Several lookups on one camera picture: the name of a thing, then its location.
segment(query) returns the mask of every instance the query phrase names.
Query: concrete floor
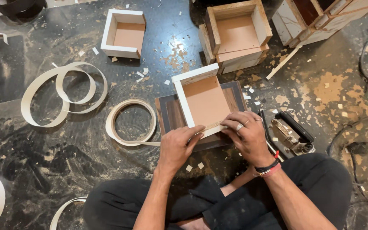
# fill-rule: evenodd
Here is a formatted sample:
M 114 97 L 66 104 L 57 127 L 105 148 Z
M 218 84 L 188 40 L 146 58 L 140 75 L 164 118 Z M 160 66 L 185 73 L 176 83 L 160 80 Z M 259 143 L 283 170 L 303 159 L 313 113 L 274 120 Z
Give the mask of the concrete floor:
M 142 10 L 147 20 L 141 60 L 120 58 L 111 62 L 100 50 L 107 10 Z M 202 67 L 202 48 L 197 27 L 204 23 L 201 1 L 99 1 L 43 10 L 32 22 L 13 25 L 0 17 L 0 31 L 9 37 L 6 47 L 0 40 L 0 179 L 7 201 L 0 229 L 47 229 L 56 210 L 67 200 L 86 195 L 97 183 L 117 178 L 151 179 L 158 160 L 158 148 L 125 148 L 104 131 L 110 109 L 129 98 L 143 99 L 154 106 L 154 98 L 174 93 L 163 84 L 171 76 Z M 317 152 L 325 153 L 335 134 L 349 122 L 368 115 L 368 105 L 358 73 L 358 58 L 368 40 L 368 15 L 351 22 L 327 41 L 304 46 L 269 81 L 264 78 L 292 49 L 282 47 L 276 31 L 269 42 L 268 58 L 243 71 L 220 75 L 221 83 L 238 80 L 255 89 L 250 106 L 260 100 L 262 108 L 286 110 L 315 137 Z M 92 114 L 68 115 L 67 120 L 49 129 L 27 124 L 20 113 L 20 99 L 28 85 L 56 65 L 86 61 L 97 66 L 109 82 L 105 102 Z M 149 68 L 149 78 L 136 83 L 136 71 Z M 85 79 L 66 82 L 72 100 L 87 92 Z M 103 84 L 99 82 L 96 94 Z M 343 104 L 343 110 L 337 107 Z M 54 84 L 48 82 L 34 97 L 33 117 L 49 123 L 59 113 L 61 102 Z M 342 117 L 341 112 L 348 113 Z M 116 121 L 122 138 L 134 140 L 148 130 L 150 115 L 141 107 L 127 108 Z M 152 140 L 160 140 L 157 128 Z M 344 146 L 368 141 L 368 121 L 348 129 L 337 140 L 331 156 L 352 173 L 350 155 Z M 200 170 L 195 166 L 203 162 Z M 359 180 L 368 178 L 368 154 L 356 156 Z M 245 162 L 232 146 L 192 154 L 177 177 L 189 179 L 213 175 L 222 184 L 242 173 Z M 368 185 L 364 187 L 368 196 Z M 60 229 L 86 229 L 80 216 L 82 204 L 65 210 Z M 368 229 L 368 202 L 353 187 L 348 229 Z

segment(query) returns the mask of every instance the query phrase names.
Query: leg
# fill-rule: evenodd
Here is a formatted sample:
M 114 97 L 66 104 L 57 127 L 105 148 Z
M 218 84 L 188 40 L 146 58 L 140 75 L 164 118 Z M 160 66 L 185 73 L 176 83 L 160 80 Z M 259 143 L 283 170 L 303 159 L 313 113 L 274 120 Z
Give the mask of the leg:
M 342 229 L 352 190 L 350 175 L 344 166 L 325 154 L 305 154 L 285 161 L 282 169 L 326 218 L 337 229 Z M 276 218 L 279 216 L 270 214 L 276 209 L 265 181 L 256 178 L 203 215 L 211 229 L 260 229 L 259 226 L 265 224 L 259 221 L 270 221 L 273 229 L 281 229 Z
M 202 216 L 203 211 L 224 197 L 211 177 L 195 178 L 185 183 L 186 187 L 176 182 L 170 187 L 166 209 L 168 229 L 180 229 L 170 223 Z M 101 183 L 90 192 L 83 207 L 85 222 L 95 230 L 132 229 L 150 184 L 151 181 L 141 179 Z

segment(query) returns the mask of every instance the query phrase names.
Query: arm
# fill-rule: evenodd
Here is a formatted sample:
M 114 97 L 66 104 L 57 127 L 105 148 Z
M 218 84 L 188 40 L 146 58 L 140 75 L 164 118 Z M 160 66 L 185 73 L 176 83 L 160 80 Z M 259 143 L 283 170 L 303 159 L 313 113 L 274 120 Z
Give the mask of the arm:
M 221 123 L 250 165 L 267 167 L 274 161 L 269 153 L 262 119 L 253 112 L 233 112 Z M 244 125 L 236 132 L 238 124 Z M 288 229 L 336 229 L 283 170 L 264 177 Z
M 154 170 L 153 181 L 146 200 L 134 224 L 134 230 L 164 229 L 171 181 L 191 155 L 194 146 L 202 138 L 202 133 L 196 133 L 204 128 L 202 125 L 193 128 L 178 128 L 171 130 L 161 138 L 160 159 Z

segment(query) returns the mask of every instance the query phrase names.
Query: silver ring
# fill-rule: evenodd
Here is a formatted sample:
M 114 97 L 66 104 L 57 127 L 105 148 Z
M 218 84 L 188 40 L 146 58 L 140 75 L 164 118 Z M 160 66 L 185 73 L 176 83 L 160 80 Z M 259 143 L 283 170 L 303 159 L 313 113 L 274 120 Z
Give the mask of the silver ring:
M 239 125 L 236 127 L 236 130 L 238 132 L 238 130 L 240 130 L 242 127 L 244 127 L 241 123 L 239 123 Z

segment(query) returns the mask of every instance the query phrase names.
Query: edge banding strip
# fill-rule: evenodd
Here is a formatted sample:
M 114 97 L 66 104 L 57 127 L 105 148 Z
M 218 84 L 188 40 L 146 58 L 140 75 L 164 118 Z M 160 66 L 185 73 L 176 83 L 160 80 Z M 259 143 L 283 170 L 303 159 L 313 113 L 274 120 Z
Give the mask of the edge banding strip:
M 151 130 L 150 132 L 141 140 L 141 141 L 125 141 L 117 134 L 115 129 L 115 119 L 119 112 L 126 106 L 129 105 L 142 105 L 144 106 L 151 114 Z M 141 144 L 145 145 L 152 145 L 152 146 L 160 146 L 160 142 L 147 142 L 148 139 L 153 135 L 154 131 L 156 130 L 156 113 L 154 112 L 153 108 L 146 102 L 139 100 L 139 99 L 129 99 L 125 100 L 124 102 L 120 102 L 116 105 L 112 111 L 110 111 L 109 116 L 106 119 L 106 132 L 107 134 L 115 139 L 119 144 L 125 146 L 138 146 Z

